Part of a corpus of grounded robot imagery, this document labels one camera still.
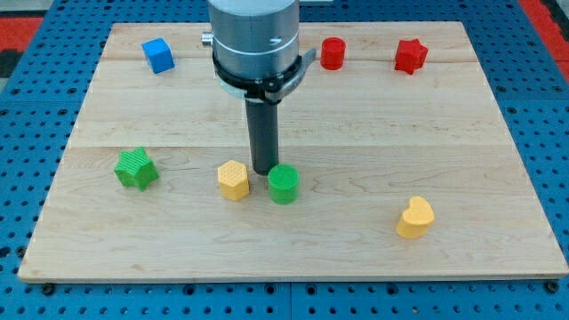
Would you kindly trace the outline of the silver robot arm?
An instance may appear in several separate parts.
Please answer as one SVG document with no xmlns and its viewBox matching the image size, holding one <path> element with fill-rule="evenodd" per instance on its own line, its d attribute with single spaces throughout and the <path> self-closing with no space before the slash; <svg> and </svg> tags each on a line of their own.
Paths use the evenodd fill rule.
<svg viewBox="0 0 569 320">
<path fill-rule="evenodd" d="M 299 56 L 298 0 L 208 0 L 212 53 L 222 70 L 244 79 L 286 71 Z"/>
</svg>

